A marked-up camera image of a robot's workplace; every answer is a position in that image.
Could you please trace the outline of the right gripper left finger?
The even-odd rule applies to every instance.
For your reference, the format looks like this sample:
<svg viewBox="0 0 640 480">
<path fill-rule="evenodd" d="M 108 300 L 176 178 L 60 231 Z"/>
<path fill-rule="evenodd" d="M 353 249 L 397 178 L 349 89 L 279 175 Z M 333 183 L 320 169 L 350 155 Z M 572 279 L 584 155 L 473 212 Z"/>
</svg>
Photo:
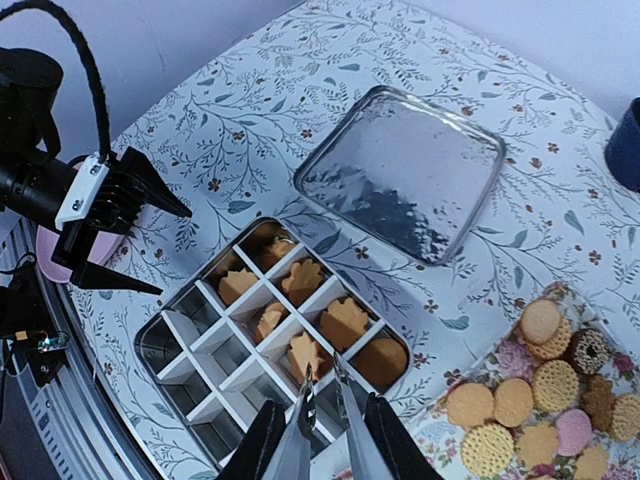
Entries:
<svg viewBox="0 0 640 480">
<path fill-rule="evenodd" d="M 285 430 L 284 406 L 266 400 L 217 480 L 260 480 Z"/>
</svg>

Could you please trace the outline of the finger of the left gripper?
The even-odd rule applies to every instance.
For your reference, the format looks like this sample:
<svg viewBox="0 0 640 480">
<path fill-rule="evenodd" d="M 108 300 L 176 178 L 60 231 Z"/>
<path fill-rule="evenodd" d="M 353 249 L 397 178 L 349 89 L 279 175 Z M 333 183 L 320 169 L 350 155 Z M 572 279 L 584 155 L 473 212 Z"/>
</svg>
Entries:
<svg viewBox="0 0 640 480">
<path fill-rule="evenodd" d="M 132 185 L 141 191 L 146 204 L 177 217 L 192 217 L 192 211 L 169 189 L 145 154 L 128 147 L 121 157 L 120 167 Z"/>
<path fill-rule="evenodd" d="M 72 271 L 70 283 L 85 290 L 127 290 L 151 295 L 163 292 L 154 285 L 88 261 Z"/>
</svg>

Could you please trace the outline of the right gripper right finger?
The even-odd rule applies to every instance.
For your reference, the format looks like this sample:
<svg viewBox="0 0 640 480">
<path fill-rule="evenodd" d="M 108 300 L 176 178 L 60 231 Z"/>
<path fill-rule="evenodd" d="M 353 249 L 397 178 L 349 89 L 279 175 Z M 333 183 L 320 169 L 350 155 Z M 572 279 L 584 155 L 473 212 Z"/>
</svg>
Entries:
<svg viewBox="0 0 640 480">
<path fill-rule="evenodd" d="M 375 393 L 368 395 L 364 422 L 394 479 L 443 480 L 385 397 Z"/>
</svg>

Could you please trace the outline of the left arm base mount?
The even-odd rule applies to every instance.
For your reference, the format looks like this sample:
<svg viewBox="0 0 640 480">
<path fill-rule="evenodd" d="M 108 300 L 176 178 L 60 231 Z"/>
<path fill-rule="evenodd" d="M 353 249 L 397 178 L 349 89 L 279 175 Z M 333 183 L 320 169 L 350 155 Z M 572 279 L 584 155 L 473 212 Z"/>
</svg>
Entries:
<svg viewBox="0 0 640 480">
<path fill-rule="evenodd" d="M 10 371 L 29 366 L 35 383 L 50 383 L 66 364 L 69 335 L 58 330 L 33 279 L 14 277 L 1 287 L 1 348 L 12 352 Z"/>
</svg>

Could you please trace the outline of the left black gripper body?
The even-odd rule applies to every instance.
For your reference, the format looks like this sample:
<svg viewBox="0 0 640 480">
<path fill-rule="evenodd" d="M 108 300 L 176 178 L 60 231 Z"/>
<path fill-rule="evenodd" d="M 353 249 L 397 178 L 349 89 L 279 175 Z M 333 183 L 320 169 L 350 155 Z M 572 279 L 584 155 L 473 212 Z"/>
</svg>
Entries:
<svg viewBox="0 0 640 480">
<path fill-rule="evenodd" d="M 1 51 L 1 205 L 33 221 L 32 182 L 37 168 L 61 150 L 51 109 L 62 83 L 61 66 L 48 55 L 25 48 Z M 110 155 L 111 178 L 120 221 L 129 219 L 119 235 L 137 219 L 144 199 Z"/>
</svg>

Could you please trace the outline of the white handled food tongs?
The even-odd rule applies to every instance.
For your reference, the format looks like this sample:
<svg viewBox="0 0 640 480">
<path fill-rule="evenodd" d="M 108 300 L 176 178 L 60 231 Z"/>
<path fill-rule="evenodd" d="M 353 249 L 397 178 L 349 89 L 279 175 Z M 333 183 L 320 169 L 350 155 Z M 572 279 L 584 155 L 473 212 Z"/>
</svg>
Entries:
<svg viewBox="0 0 640 480">
<path fill-rule="evenodd" d="M 333 355 L 328 397 L 306 378 L 265 479 L 391 479 L 390 468 L 364 422 L 346 361 Z"/>
</svg>

